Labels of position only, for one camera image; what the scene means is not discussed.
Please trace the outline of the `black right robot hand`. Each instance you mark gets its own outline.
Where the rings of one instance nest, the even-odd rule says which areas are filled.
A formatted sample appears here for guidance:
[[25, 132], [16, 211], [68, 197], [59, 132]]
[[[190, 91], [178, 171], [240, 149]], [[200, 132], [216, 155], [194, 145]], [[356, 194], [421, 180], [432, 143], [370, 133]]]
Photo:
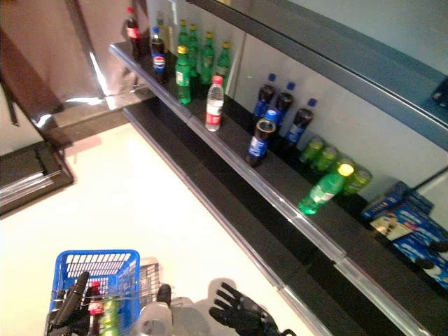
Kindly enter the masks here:
[[250, 297], [222, 282], [209, 315], [238, 335], [280, 335], [272, 316]]

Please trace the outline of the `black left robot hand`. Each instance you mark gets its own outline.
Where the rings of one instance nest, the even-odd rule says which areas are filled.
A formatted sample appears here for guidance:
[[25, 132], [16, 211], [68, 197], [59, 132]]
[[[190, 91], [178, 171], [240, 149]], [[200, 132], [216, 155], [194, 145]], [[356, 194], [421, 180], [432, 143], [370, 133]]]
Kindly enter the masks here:
[[73, 287], [69, 290], [66, 299], [55, 313], [49, 313], [45, 334], [55, 333], [56, 329], [63, 329], [69, 325], [69, 320], [80, 308], [83, 293], [90, 277], [90, 273], [85, 271], [79, 277]]

